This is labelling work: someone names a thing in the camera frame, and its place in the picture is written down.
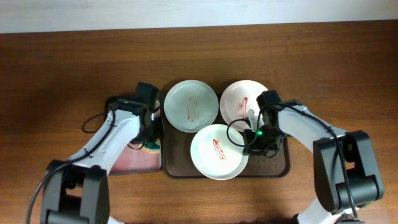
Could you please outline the green yellow sponge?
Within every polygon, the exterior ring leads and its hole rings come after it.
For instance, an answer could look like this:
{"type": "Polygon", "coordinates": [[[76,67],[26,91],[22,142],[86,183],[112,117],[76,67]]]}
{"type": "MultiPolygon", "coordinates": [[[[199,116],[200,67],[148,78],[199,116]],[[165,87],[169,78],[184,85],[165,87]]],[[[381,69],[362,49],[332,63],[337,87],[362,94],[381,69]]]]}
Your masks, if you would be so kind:
{"type": "Polygon", "coordinates": [[[159,154],[161,152],[162,146],[160,139],[156,141],[147,141],[143,144],[142,150],[149,154],[159,154]]]}

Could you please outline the pale green plate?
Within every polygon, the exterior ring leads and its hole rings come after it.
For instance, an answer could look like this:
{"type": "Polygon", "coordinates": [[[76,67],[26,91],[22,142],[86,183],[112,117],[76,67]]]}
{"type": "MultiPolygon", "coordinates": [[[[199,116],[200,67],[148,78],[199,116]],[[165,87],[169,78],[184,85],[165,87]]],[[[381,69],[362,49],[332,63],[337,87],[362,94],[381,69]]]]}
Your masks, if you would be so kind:
{"type": "Polygon", "coordinates": [[[218,115],[219,101],[215,91],[198,80],[185,80],[174,85],[164,101],[164,113],[176,129],[195,133],[211,125],[218,115]]]}

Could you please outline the pink white plate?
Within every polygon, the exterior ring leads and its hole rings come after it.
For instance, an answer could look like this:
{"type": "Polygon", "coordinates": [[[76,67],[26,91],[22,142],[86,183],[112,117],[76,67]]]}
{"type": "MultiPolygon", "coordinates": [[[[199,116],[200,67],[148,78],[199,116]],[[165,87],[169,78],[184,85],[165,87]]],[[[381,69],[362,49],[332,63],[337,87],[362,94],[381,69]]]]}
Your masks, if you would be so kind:
{"type": "Polygon", "coordinates": [[[247,118],[250,110],[258,116],[260,108],[256,99],[267,90],[264,85],[252,80],[237,81],[227,87],[220,99],[220,111],[226,124],[247,118]]]}

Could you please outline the white plate front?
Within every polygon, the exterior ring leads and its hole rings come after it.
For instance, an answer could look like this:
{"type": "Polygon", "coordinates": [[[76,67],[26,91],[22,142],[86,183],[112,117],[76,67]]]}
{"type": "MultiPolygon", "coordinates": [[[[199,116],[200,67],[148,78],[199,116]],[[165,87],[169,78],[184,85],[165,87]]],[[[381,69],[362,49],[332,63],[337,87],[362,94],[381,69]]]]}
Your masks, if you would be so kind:
{"type": "Polygon", "coordinates": [[[243,137],[225,124],[212,124],[196,133],[190,155],[194,166],[204,176],[215,180],[237,177],[249,157],[243,154],[243,137]]]}

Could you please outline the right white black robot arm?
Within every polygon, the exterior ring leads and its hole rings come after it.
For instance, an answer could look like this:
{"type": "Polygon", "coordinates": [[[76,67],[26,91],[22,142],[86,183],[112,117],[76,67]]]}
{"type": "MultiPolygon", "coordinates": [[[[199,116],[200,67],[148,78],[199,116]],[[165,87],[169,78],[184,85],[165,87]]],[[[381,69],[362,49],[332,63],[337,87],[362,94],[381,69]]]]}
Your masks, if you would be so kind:
{"type": "Polygon", "coordinates": [[[362,130],[336,128],[297,100],[283,102],[275,90],[263,91],[257,117],[247,120],[243,153],[269,156],[287,136],[313,154],[316,198],[293,217],[294,223],[359,223],[358,210],[384,196],[371,138],[362,130]]]}

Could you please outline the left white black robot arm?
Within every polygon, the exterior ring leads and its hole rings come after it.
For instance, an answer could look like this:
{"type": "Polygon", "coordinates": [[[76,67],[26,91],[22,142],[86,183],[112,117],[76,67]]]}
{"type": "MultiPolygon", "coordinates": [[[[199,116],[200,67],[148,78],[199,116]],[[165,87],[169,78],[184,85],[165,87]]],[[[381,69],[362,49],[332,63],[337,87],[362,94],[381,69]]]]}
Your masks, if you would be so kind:
{"type": "Polygon", "coordinates": [[[66,161],[53,160],[39,188],[41,223],[117,223],[110,215],[110,175],[156,172],[162,167],[163,97],[148,83],[132,96],[107,99],[104,123],[66,161]]]}

